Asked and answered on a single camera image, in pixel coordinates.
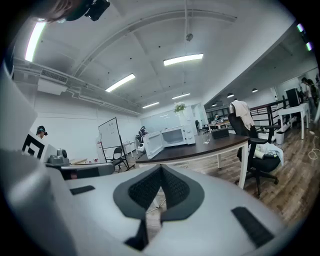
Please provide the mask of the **white microwave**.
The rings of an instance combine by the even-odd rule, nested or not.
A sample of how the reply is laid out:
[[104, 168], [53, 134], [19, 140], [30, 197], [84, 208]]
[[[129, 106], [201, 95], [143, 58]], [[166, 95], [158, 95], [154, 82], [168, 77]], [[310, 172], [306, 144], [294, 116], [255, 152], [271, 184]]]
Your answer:
[[152, 159], [164, 148], [195, 144], [195, 135], [190, 124], [164, 129], [143, 136], [146, 156]]

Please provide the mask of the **black monitor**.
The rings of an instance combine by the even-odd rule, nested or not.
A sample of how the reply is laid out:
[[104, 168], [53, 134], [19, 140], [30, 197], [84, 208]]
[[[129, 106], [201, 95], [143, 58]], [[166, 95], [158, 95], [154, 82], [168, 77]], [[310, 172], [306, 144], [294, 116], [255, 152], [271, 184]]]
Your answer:
[[291, 88], [285, 91], [288, 99], [288, 104], [291, 108], [299, 106], [300, 98], [299, 98], [299, 92], [297, 88]]

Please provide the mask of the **white desk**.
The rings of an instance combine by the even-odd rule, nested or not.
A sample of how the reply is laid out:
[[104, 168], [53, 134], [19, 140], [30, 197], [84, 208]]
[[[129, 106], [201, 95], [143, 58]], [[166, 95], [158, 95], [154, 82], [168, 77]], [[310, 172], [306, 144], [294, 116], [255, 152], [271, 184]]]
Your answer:
[[286, 116], [286, 115], [291, 116], [292, 114], [299, 113], [300, 121], [301, 121], [301, 139], [303, 140], [305, 138], [305, 127], [308, 129], [309, 124], [311, 122], [310, 108], [308, 103], [301, 103], [300, 105], [295, 107], [282, 108], [282, 109], [279, 109], [277, 113], [278, 113], [278, 116], [280, 117], [281, 132], [284, 132], [283, 116]]
[[124, 149], [125, 155], [130, 155], [132, 158], [135, 157], [135, 154], [137, 154], [137, 146], [135, 141], [126, 141], [122, 144]]

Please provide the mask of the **black folding chair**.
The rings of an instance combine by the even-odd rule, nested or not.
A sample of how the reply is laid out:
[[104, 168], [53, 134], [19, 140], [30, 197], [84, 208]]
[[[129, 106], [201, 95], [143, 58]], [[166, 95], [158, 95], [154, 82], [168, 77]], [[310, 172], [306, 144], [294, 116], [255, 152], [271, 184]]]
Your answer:
[[113, 151], [111, 163], [115, 167], [115, 171], [120, 173], [122, 170], [122, 167], [125, 169], [127, 168], [127, 165], [125, 163], [125, 157], [123, 156], [123, 149], [122, 147], [116, 147]]

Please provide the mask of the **black office chair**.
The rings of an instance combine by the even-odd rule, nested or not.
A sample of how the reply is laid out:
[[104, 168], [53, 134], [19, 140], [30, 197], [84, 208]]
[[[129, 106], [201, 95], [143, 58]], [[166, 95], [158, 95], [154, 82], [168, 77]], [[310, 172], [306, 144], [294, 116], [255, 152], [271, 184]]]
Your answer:
[[279, 179], [270, 174], [281, 163], [278, 155], [267, 156], [263, 158], [255, 157], [257, 146], [265, 146], [269, 140], [259, 138], [258, 132], [254, 125], [247, 128], [242, 121], [241, 117], [237, 117], [235, 113], [228, 115], [228, 120], [237, 135], [249, 137], [248, 149], [246, 150], [248, 156], [244, 159], [247, 160], [247, 174], [245, 180], [255, 178], [257, 195], [261, 195], [261, 181], [260, 178], [267, 178], [274, 180], [274, 184], [278, 184]]

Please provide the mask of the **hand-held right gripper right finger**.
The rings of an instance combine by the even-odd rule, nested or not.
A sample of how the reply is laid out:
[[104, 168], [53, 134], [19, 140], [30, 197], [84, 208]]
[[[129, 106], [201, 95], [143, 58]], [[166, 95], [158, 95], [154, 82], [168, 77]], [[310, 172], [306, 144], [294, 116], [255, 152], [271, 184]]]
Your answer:
[[166, 211], [147, 256], [266, 255], [286, 225], [262, 202], [220, 178], [162, 166]]

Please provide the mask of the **light blue cloth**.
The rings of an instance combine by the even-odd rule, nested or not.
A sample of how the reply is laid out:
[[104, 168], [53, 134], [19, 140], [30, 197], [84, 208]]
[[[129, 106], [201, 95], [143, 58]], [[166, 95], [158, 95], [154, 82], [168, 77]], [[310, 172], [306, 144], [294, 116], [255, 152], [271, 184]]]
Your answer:
[[277, 147], [274, 144], [265, 143], [265, 144], [257, 144], [254, 151], [254, 158], [258, 158], [260, 160], [264, 160], [267, 158], [276, 158], [278, 157], [281, 165], [284, 165], [284, 152], [281, 148]]

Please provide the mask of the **white-legged wooden table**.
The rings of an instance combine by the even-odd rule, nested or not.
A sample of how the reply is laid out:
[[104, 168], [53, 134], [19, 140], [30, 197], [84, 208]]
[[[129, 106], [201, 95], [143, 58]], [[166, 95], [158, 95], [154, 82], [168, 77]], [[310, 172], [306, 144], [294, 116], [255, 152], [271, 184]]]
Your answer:
[[217, 129], [225, 129], [229, 128], [231, 126], [229, 120], [219, 120], [219, 121], [212, 121], [211, 123], [208, 124], [209, 131], [213, 132], [214, 130]]

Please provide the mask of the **black tissue box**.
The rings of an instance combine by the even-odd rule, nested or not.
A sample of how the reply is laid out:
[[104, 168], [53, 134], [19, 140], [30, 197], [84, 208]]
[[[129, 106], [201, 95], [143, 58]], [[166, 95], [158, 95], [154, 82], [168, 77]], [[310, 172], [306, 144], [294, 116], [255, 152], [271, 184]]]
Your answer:
[[212, 138], [213, 139], [220, 139], [220, 138], [224, 138], [224, 137], [228, 137], [229, 136], [229, 130], [227, 128], [219, 128], [219, 129], [214, 129], [211, 132]]

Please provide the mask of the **black metal railing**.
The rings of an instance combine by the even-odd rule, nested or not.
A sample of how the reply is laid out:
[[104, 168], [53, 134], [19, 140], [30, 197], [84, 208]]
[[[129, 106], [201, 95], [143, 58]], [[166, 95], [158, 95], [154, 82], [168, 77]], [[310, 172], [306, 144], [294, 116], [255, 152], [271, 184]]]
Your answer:
[[278, 126], [280, 128], [281, 121], [278, 110], [288, 108], [288, 103], [288, 100], [284, 99], [250, 108], [250, 114], [257, 131], [266, 133], [268, 131], [267, 126]]

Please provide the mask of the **whiteboard on black easel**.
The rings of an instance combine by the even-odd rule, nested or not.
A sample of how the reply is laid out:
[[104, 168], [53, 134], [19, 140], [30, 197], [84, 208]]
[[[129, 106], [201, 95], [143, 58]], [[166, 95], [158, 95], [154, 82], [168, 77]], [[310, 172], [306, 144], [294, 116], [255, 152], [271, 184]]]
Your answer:
[[100, 144], [102, 148], [102, 153], [104, 159], [107, 163], [111, 163], [113, 158], [114, 149], [117, 147], [122, 147], [122, 155], [125, 158], [125, 164], [127, 168], [122, 167], [121, 171], [128, 171], [130, 169], [127, 155], [124, 154], [123, 142], [119, 132], [117, 118], [114, 117], [107, 122], [101, 124], [98, 127], [99, 137], [100, 137]]

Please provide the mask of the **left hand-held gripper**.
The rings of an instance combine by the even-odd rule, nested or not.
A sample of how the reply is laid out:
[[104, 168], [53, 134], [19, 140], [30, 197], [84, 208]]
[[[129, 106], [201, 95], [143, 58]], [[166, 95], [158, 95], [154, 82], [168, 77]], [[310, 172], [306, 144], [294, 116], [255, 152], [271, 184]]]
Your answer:
[[112, 175], [115, 167], [112, 163], [91, 163], [70, 165], [65, 149], [55, 148], [51, 144], [29, 132], [22, 151], [40, 160], [46, 167], [60, 170], [65, 180], [76, 180]]

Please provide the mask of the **white air conditioner unit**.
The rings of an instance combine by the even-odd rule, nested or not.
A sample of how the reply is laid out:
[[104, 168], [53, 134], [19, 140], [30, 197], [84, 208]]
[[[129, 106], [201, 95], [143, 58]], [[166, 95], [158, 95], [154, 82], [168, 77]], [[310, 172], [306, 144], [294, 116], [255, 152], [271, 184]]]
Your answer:
[[67, 91], [68, 77], [53, 72], [51, 70], [42, 69], [37, 82], [37, 90], [42, 93], [60, 96], [61, 93]]

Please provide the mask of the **beige cloth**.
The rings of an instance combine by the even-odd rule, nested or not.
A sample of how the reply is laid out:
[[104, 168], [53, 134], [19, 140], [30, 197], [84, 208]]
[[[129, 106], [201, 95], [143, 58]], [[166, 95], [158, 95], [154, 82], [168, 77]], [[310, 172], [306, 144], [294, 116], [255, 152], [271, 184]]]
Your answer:
[[248, 104], [245, 101], [235, 100], [229, 105], [229, 111], [231, 114], [235, 114], [236, 117], [240, 117], [247, 130], [251, 130], [251, 127], [255, 125], [251, 116], [251, 112]]

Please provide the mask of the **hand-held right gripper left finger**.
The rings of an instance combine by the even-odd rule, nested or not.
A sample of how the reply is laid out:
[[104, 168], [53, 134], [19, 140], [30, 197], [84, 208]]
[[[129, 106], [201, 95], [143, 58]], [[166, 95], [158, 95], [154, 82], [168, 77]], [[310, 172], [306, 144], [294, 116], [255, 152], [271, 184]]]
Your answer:
[[73, 221], [86, 256], [162, 256], [163, 247], [149, 241], [147, 210], [160, 187], [159, 165], [120, 174], [68, 180], [78, 207]]

